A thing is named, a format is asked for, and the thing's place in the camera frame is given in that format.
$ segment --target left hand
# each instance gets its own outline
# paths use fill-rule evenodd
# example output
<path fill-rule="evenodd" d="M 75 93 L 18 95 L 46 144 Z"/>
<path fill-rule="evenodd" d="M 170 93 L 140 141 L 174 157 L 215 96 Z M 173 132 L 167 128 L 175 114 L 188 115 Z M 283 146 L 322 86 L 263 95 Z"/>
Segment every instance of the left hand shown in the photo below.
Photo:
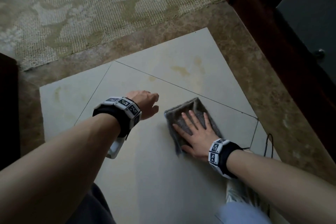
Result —
<path fill-rule="evenodd" d="M 131 91 L 126 94 L 126 97 L 133 100 L 142 112 L 141 120 L 152 117 L 159 111 L 159 106 L 154 105 L 159 100 L 157 93 L 150 93 L 146 90 Z"/>

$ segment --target rug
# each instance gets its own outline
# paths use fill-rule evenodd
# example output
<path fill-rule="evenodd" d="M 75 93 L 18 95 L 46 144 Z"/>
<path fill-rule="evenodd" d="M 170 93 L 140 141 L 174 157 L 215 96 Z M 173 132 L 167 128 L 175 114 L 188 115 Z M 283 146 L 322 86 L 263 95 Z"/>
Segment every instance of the rug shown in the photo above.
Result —
<path fill-rule="evenodd" d="M 0 0 L 0 52 L 22 70 L 222 0 Z"/>

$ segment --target white floor tile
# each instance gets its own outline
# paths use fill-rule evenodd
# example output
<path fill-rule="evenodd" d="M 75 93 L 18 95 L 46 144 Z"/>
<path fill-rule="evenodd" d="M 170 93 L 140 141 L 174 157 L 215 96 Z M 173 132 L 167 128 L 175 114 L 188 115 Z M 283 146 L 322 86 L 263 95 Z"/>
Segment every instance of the white floor tile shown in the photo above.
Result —
<path fill-rule="evenodd" d="M 79 120 L 109 96 L 130 90 L 158 92 L 160 107 L 152 119 L 130 133 L 116 159 L 105 159 L 96 178 L 117 223 L 207 223 L 225 203 L 225 179 L 207 163 L 177 157 L 163 112 L 197 95 L 112 62 Z M 200 97 L 224 137 L 249 147 L 257 120 Z"/>
<path fill-rule="evenodd" d="M 75 124 L 110 65 L 103 64 L 40 87 L 46 141 Z"/>
<path fill-rule="evenodd" d="M 256 117 L 207 28 L 117 61 Z"/>
<path fill-rule="evenodd" d="M 266 146 L 266 138 L 267 134 L 261 125 L 260 122 L 258 122 L 254 137 L 253 137 L 253 142 L 251 145 L 251 151 L 254 152 L 255 154 L 259 155 L 264 155 L 265 152 L 265 146 Z M 267 150 L 266 150 L 266 157 L 271 158 L 271 153 L 272 153 L 272 143 L 270 140 L 267 142 Z M 275 148 L 273 148 L 273 158 L 280 160 L 279 155 L 277 154 Z"/>

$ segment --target floor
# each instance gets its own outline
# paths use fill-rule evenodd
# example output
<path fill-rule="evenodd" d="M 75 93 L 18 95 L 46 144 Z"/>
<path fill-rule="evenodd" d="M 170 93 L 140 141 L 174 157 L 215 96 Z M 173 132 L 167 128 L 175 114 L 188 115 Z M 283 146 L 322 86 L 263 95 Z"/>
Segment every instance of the floor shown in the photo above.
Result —
<path fill-rule="evenodd" d="M 19 75 L 22 154 L 44 142 L 39 88 L 207 27 L 281 160 L 336 184 L 336 166 L 243 23 L 227 3 L 64 57 Z"/>
<path fill-rule="evenodd" d="M 225 203 L 226 179 L 176 155 L 164 111 L 198 97 L 224 138 L 263 155 L 267 135 L 207 28 L 40 87 L 45 140 L 138 89 L 158 92 L 160 110 L 104 160 L 96 184 L 117 223 L 208 223 Z"/>

